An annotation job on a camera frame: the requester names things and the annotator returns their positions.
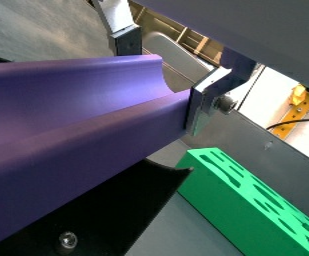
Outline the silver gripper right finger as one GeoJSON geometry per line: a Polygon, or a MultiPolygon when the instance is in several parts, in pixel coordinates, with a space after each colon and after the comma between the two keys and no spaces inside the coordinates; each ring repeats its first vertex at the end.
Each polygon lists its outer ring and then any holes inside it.
{"type": "Polygon", "coordinates": [[[220,67],[212,70],[190,89],[184,128],[195,136],[215,111],[228,114],[236,101],[228,92],[247,82],[256,62],[228,48],[223,48],[220,67]]]}

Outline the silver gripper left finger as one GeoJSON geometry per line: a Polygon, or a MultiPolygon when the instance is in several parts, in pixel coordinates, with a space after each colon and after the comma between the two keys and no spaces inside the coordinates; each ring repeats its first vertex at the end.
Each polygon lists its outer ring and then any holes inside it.
{"type": "Polygon", "coordinates": [[[132,20],[127,0],[92,0],[116,56],[142,54],[142,30],[132,20]]]}

